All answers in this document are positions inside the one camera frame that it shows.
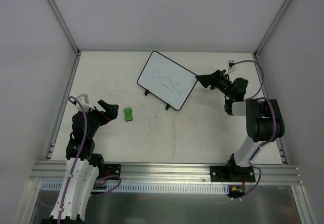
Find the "green whiteboard eraser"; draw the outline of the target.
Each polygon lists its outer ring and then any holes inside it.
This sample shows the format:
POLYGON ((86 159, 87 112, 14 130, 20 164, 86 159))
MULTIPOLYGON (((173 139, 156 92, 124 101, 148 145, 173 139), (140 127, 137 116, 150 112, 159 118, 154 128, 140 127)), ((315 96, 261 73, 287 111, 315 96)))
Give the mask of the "green whiteboard eraser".
POLYGON ((126 122, 130 122, 133 120, 132 109, 130 107, 124 109, 124 114, 126 122))

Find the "small black-framed whiteboard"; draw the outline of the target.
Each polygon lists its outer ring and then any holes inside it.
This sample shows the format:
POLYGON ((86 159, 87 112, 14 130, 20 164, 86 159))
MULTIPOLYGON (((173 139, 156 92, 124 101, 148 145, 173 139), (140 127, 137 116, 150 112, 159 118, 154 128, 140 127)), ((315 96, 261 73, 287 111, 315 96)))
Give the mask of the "small black-framed whiteboard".
POLYGON ((179 111, 197 83, 196 74, 158 51, 149 55, 137 84, 167 106, 179 111))

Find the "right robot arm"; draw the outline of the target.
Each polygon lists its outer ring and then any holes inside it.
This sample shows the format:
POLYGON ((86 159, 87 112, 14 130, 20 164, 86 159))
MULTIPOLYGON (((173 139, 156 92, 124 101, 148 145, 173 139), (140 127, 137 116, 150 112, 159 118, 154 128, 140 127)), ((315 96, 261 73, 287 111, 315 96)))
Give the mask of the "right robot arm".
POLYGON ((196 79, 204 88, 218 89, 225 95, 224 110, 230 116, 246 118, 247 137, 226 165, 211 166, 212 182, 255 182, 254 158, 270 142, 281 138, 285 132, 282 115, 275 99, 246 99, 248 80, 229 79, 225 71, 198 75, 196 79))

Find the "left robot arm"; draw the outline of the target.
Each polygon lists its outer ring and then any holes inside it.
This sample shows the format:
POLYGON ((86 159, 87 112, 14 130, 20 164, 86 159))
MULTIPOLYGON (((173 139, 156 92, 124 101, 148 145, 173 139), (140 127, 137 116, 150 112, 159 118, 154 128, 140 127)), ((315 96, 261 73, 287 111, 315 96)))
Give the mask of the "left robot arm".
POLYGON ((102 110, 91 106, 86 94, 69 96, 77 113, 72 116, 72 132, 66 147, 65 171, 60 193, 49 218, 42 223, 85 223, 86 208, 95 183, 108 179, 121 181, 108 172, 101 154, 94 153, 97 130, 118 116, 117 104, 99 100, 102 110))

